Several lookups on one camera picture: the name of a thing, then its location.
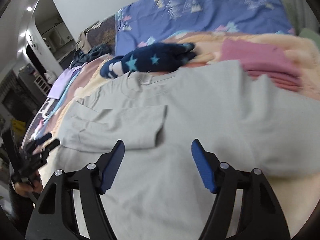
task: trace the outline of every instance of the patterned bedsheet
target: patterned bedsheet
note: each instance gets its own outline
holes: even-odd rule
[[[59,102],[59,100],[55,99],[49,99],[45,101],[45,103],[42,105],[39,112],[36,114],[35,118],[33,119],[31,125],[28,128],[28,131],[23,139],[22,147],[28,143],[30,140],[34,138],[39,138],[42,135],[51,132],[52,129],[55,127],[55,124],[57,120],[59,119],[61,111],[65,108],[65,106],[71,101],[71,99],[74,97],[77,90],[84,87],[89,80],[91,79],[92,75],[95,73],[99,65],[107,58],[109,58],[110,55],[103,55],[92,62],[89,62],[87,65],[85,65],[77,78],[73,81],[73,83],[70,85],[66,97],[62,102]],[[47,117],[50,115],[50,113],[55,109],[57,104],[60,104],[60,107],[57,109],[57,111],[54,113],[54,115],[48,120],[48,122],[45,124],[45,121]]]
[[[140,0],[116,14],[116,55],[192,31],[294,33],[280,0]]]

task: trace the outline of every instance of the green pillow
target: green pillow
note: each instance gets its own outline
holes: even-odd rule
[[[299,36],[302,38],[308,38],[313,40],[316,43],[318,49],[320,50],[320,35],[318,33],[310,29],[302,29]]]

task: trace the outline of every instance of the lavender cloth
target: lavender cloth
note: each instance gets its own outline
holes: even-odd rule
[[[62,93],[64,92],[65,88],[69,84],[72,76],[74,76],[74,72],[76,70],[79,70],[83,68],[87,63],[84,63],[81,66],[74,67],[74,68],[67,68],[63,73],[57,78],[55,83],[53,84],[49,94],[48,98],[53,98],[59,100]]]

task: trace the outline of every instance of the doorway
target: doorway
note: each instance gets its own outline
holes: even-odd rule
[[[76,42],[63,22],[53,0],[39,0],[34,17],[36,27],[48,49],[60,66],[67,69],[76,51]]]
[[[30,59],[30,61],[35,66],[36,70],[39,72],[39,74],[44,78],[44,80],[46,80],[46,78],[44,76],[45,69],[44,69],[43,65],[40,63],[36,54],[31,49],[29,44],[27,45],[27,48],[26,48],[26,54],[27,54],[28,58]]]

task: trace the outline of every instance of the navy star-patterned cloth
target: navy star-patterned cloth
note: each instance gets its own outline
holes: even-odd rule
[[[107,61],[102,66],[100,75],[104,78],[117,78],[129,71],[176,71],[196,56],[191,52],[194,48],[193,43],[154,43]]]

